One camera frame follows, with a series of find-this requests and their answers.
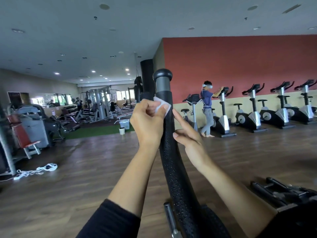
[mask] white bin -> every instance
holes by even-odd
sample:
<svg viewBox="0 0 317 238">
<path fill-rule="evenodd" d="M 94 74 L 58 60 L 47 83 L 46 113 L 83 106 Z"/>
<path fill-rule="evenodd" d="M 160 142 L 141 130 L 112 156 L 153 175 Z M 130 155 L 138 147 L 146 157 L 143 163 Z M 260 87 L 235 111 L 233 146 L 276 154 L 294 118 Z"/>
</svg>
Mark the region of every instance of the white bin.
<svg viewBox="0 0 317 238">
<path fill-rule="evenodd" d="M 130 129 L 130 120 L 129 119 L 123 119 L 119 121 L 120 127 L 125 129 Z"/>
<path fill-rule="evenodd" d="M 121 135 L 124 135 L 125 134 L 125 129 L 124 128 L 119 128 L 119 132 Z"/>
</svg>

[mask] wipe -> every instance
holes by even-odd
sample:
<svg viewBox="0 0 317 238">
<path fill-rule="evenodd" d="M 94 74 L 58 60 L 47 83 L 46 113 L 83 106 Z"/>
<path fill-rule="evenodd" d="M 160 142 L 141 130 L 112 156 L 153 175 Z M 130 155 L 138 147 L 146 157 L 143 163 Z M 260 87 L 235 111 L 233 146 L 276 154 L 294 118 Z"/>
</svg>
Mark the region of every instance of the wipe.
<svg viewBox="0 0 317 238">
<path fill-rule="evenodd" d="M 171 109 L 172 105 L 170 105 L 168 102 L 165 102 L 164 100 L 158 98 L 158 97 L 154 97 L 153 98 L 154 101 L 159 101 L 161 102 L 161 104 L 159 106 L 157 106 L 157 108 L 155 109 L 155 113 L 157 113 L 157 111 L 159 110 L 159 108 L 163 105 L 163 104 L 167 104 L 168 105 L 168 109 L 165 112 L 164 118 L 167 115 L 167 113 L 169 112 L 169 110 Z"/>
</svg>

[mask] stationary bike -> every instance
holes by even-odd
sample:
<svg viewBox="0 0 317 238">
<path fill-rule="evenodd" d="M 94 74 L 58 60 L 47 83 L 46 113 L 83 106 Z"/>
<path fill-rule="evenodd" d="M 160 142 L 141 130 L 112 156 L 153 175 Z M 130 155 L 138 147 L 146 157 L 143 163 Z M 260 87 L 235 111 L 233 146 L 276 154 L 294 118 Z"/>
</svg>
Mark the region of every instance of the stationary bike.
<svg viewBox="0 0 317 238">
<path fill-rule="evenodd" d="M 234 106 L 238 106 L 236 125 L 250 129 L 253 133 L 267 130 L 267 128 L 261 128 L 260 114 L 258 111 L 256 111 L 256 93 L 261 91 L 263 88 L 264 84 L 262 88 L 260 88 L 260 84 L 253 84 L 250 89 L 242 92 L 242 95 L 249 95 L 253 106 L 253 112 L 247 114 L 242 109 L 240 109 L 242 103 L 234 104 Z"/>
<path fill-rule="evenodd" d="M 193 121 L 191 121 L 188 116 L 187 112 L 189 112 L 188 108 L 184 108 L 181 110 L 181 112 L 184 113 L 184 120 L 186 120 L 193 128 L 194 130 L 198 131 L 197 122 L 196 122 L 196 113 L 195 113 L 195 105 L 201 100 L 199 97 L 199 94 L 189 94 L 186 99 L 183 100 L 183 102 L 187 102 L 190 106 L 192 106 L 192 112 L 190 112 L 190 115 L 193 115 Z"/>
<path fill-rule="evenodd" d="M 288 121 L 288 113 L 285 108 L 285 100 L 284 100 L 284 91 L 289 89 L 294 85 L 294 82 L 290 85 L 290 82 L 283 82 L 277 88 L 271 89 L 271 93 L 278 92 L 278 98 L 281 101 L 281 108 L 277 111 L 269 110 L 268 107 L 265 106 L 264 102 L 267 101 L 266 99 L 260 99 L 258 102 L 262 102 L 263 107 L 260 111 L 261 122 L 272 124 L 277 126 L 278 128 L 292 128 L 295 125 L 290 125 Z"/>
<path fill-rule="evenodd" d="M 215 122 L 214 122 L 214 125 L 211 127 L 211 130 L 220 133 L 221 138 L 236 135 L 236 133 L 230 133 L 228 117 L 226 115 L 226 110 L 224 107 L 224 100 L 226 99 L 226 97 L 228 97 L 232 93 L 233 87 L 229 93 L 228 91 L 229 91 L 229 87 L 224 87 L 224 89 L 220 92 L 219 96 L 215 97 L 220 99 L 220 104 L 222 107 L 222 116 L 221 117 L 216 116 L 215 113 L 213 112 L 214 108 L 212 109 L 212 114 L 214 116 Z"/>
<path fill-rule="evenodd" d="M 303 93 L 301 93 L 302 96 L 304 96 L 305 105 L 302 108 L 297 107 L 290 107 L 289 104 L 287 104 L 286 109 L 288 112 L 288 117 L 291 120 L 301 122 L 303 124 L 312 124 L 316 123 L 313 121 L 314 113 L 311 107 L 311 104 L 309 103 L 309 97 L 308 97 L 308 91 L 309 88 L 317 83 L 314 82 L 313 79 L 307 80 L 302 85 L 299 85 L 294 88 L 295 91 L 302 90 Z"/>
</svg>

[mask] blue shirt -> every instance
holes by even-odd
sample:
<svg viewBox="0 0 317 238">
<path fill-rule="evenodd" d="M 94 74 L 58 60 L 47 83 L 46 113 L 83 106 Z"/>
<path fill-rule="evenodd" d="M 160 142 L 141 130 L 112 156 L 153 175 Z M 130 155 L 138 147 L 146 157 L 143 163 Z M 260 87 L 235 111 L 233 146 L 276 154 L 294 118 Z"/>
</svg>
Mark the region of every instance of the blue shirt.
<svg viewBox="0 0 317 238">
<path fill-rule="evenodd" d="M 203 89 L 200 95 L 204 103 L 204 108 L 211 108 L 211 97 L 213 93 Z"/>
</svg>

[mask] air vent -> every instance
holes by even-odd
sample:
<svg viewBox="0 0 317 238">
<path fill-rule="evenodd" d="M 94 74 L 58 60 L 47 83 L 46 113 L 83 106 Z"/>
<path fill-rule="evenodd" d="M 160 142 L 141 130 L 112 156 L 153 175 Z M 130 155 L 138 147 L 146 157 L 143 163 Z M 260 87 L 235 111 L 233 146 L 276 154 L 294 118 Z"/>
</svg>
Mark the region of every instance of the air vent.
<svg viewBox="0 0 317 238">
<path fill-rule="evenodd" d="M 284 11 L 282 14 L 287 14 L 290 11 L 293 11 L 294 9 L 300 7 L 301 4 L 296 4 L 295 6 L 292 6 L 291 8 L 287 9 L 286 11 Z"/>
</svg>

